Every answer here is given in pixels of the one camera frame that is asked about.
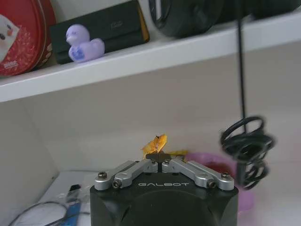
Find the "rubber duck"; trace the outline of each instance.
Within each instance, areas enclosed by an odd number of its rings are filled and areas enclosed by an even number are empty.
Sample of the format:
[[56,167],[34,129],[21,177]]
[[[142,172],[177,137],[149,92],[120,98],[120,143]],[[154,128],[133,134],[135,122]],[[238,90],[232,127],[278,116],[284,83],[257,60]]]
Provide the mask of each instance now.
[[90,41],[89,31],[83,25],[74,24],[69,27],[66,41],[71,45],[69,57],[74,62],[81,63],[104,55],[104,42],[101,39]]

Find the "pink container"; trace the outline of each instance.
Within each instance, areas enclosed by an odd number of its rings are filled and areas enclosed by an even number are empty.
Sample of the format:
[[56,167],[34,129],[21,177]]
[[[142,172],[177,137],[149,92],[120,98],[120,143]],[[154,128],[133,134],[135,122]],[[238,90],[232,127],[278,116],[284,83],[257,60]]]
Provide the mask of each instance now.
[[[235,178],[236,163],[231,159],[210,153],[189,153],[186,155],[186,160],[196,161],[220,173],[228,172],[233,178]],[[250,210],[254,206],[254,194],[251,191],[245,191],[237,185],[236,187],[239,189],[238,212]]]

